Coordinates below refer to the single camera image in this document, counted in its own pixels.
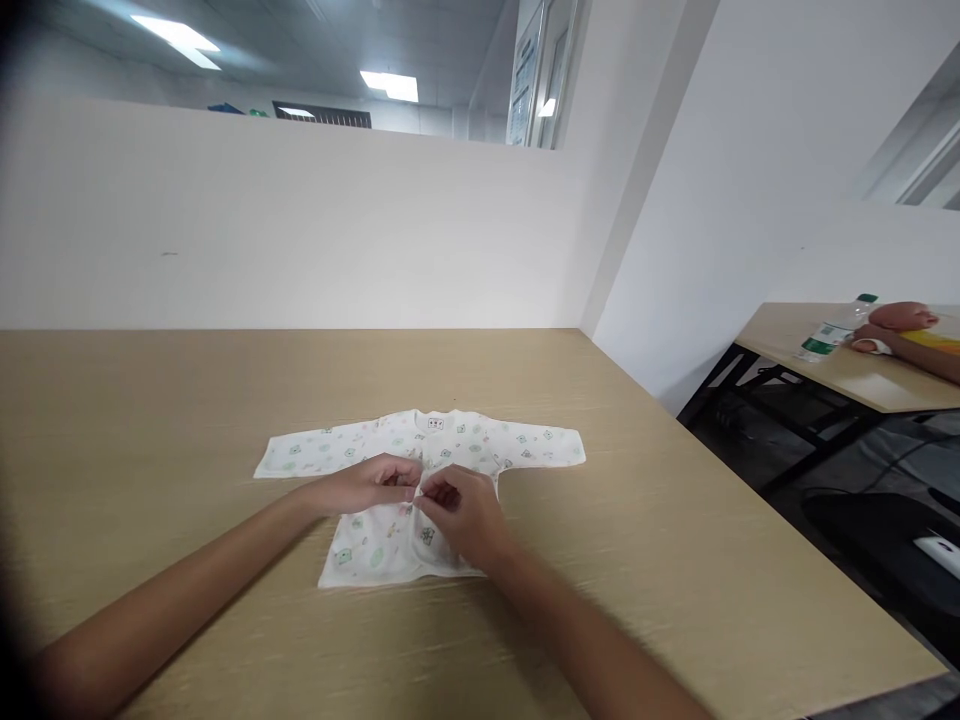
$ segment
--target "yellow cloth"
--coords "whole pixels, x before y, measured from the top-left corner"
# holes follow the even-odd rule
[[[937,335],[929,330],[910,330],[905,333],[900,333],[900,337],[915,342],[918,345],[940,350],[941,352],[960,355],[960,340]]]

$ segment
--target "blue object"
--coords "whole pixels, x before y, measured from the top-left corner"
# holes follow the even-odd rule
[[[212,110],[213,112],[227,112],[233,113],[234,115],[246,115],[243,110],[238,110],[230,103],[221,103],[219,105],[208,105],[207,110]]]

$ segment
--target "metal table frame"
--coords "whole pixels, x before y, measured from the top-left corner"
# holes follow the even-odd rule
[[[684,425],[688,430],[693,430],[700,419],[702,419],[704,415],[713,412],[720,400],[729,393],[740,398],[743,402],[763,413],[771,420],[774,420],[781,427],[789,430],[810,445],[813,445],[813,452],[802,460],[794,463],[760,488],[758,492],[765,497],[772,495],[785,485],[789,485],[825,460],[830,459],[844,448],[852,445],[888,417],[912,417],[917,422],[926,422],[937,414],[930,412],[881,413],[845,395],[841,395],[834,390],[825,388],[819,383],[803,377],[782,365],[765,369],[761,371],[757,377],[741,385],[740,380],[759,358],[760,355],[752,350],[747,350],[737,343],[733,343],[723,354],[723,357],[720,358],[720,361],[714,366],[713,370],[710,371],[710,374],[707,375],[707,378],[701,383],[696,394],[691,398],[691,402],[703,393],[727,367],[731,364],[733,364],[733,367],[700,409],[684,422]],[[819,402],[827,405],[830,409],[814,422],[803,425],[789,417],[786,413],[765,403],[753,393],[758,387],[772,380],[780,380],[781,382],[792,384],[798,390],[813,395]],[[823,437],[823,433],[826,430],[840,423],[847,424],[840,432],[832,437]]]

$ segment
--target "bottle label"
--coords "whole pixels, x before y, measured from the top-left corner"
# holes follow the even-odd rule
[[[830,323],[823,323],[800,347],[804,350],[817,353],[818,355],[829,355],[837,345],[850,336],[851,332],[851,330],[847,330],[846,328],[837,327]]]

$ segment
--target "fluorescent light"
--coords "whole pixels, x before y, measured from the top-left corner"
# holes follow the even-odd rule
[[[393,73],[375,73],[361,70],[360,76],[371,90],[384,90],[391,100],[406,100],[420,102],[417,93],[417,79],[408,75],[394,75]]]
[[[150,32],[162,37],[174,47],[180,46],[193,48],[194,50],[205,50],[206,52],[220,52],[220,48],[189,25],[173,22],[172,20],[148,18],[144,15],[131,15],[130,17]]]
[[[217,65],[213,60],[208,58],[202,52],[196,48],[187,47],[186,45],[177,45],[175,43],[170,43],[170,47],[176,50],[178,53],[183,55],[188,60],[193,61],[195,64],[206,70],[219,70],[220,66]]]
[[[297,117],[312,117],[314,120],[317,119],[317,116],[313,113],[308,113],[306,110],[300,110],[299,108],[280,108],[287,115],[296,115]]]
[[[543,107],[540,108],[540,112],[537,113],[537,117],[553,117],[553,113],[556,109],[557,99],[550,98],[543,104]]]

